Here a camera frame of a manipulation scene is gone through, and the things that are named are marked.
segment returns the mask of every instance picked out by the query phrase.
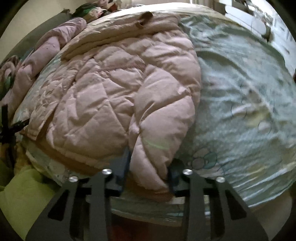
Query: printed flower design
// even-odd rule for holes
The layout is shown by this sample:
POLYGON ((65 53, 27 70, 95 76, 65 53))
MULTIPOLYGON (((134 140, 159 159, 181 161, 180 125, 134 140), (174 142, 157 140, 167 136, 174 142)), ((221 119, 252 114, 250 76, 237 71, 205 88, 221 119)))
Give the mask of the printed flower design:
POLYGON ((218 163, 217 154, 208 148, 197 150, 188 165, 202 177, 216 178, 224 176, 224 171, 218 163))
POLYGON ((240 104, 231 106, 232 117, 240 117, 246 120, 249 127, 257 127, 262 134, 271 132, 271 123, 268 120, 270 113, 274 112, 274 104, 267 103, 261 99, 255 88, 242 84, 240 86, 243 94, 240 104))
POLYGON ((193 154, 193 160, 191 162, 191 166, 195 170, 211 169, 216 165, 216 163, 217 163, 216 153, 211 152, 207 148, 202 148, 193 154))

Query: green cloth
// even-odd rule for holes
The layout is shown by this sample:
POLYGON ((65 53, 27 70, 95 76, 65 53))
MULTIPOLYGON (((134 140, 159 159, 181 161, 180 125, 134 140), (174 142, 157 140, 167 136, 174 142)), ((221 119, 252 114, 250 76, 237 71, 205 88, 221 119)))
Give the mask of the green cloth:
POLYGON ((97 7, 97 4, 94 3, 85 3, 83 5, 81 5, 80 7, 78 7, 75 10, 75 13, 72 14, 72 16, 74 18, 76 17, 81 17, 83 18, 85 15, 87 15, 89 13, 90 10, 92 10, 93 8, 97 7))
POLYGON ((54 181, 25 166, 0 192, 0 209, 23 240, 58 189, 54 181))
POLYGON ((14 83, 15 79, 14 77, 11 77, 11 75, 9 75, 6 80, 0 84, 0 100, 2 100, 4 98, 4 96, 7 94, 7 92, 9 91, 9 89, 11 89, 13 87, 13 83, 14 83))

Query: pile of clothes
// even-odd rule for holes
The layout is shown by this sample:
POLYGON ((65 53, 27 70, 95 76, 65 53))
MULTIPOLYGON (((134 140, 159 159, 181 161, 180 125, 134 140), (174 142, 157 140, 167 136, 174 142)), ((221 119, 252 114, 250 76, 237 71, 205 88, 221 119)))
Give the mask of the pile of clothes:
POLYGON ((98 0, 94 3, 85 3, 73 13, 73 17, 81 17, 90 23, 100 17, 118 11, 118 7, 113 0, 98 0))
POLYGON ((9 119, 32 87, 40 71, 77 34, 86 28, 86 21, 73 18, 48 31, 24 61, 9 58, 0 69, 2 88, 0 106, 8 104, 9 119))

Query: quilted pink jacket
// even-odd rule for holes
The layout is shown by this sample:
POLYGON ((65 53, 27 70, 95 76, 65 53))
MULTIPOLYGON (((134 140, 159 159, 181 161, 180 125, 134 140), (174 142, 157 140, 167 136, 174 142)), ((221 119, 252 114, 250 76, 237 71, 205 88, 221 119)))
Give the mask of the quilted pink jacket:
POLYGON ((136 182, 166 192, 200 100, 200 67, 178 17, 127 15, 79 36, 32 99, 26 135, 96 168, 129 145, 136 182))

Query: pink puffer jacket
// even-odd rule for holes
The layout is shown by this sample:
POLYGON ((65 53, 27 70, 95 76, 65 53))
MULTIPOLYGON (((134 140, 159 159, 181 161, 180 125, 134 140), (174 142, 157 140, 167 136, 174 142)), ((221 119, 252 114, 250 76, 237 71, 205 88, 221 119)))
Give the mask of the pink puffer jacket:
POLYGON ((86 21, 83 18, 73 18, 48 31, 39 39, 34 52, 17 70, 13 87, 0 101, 0 106, 8 104, 9 119, 13 117, 40 71, 72 38, 85 28, 86 21))
POLYGON ((26 135, 46 135, 64 156, 96 168, 129 145, 133 177, 161 193, 194 121, 201 73, 178 17, 146 16, 82 32, 32 99, 26 135))

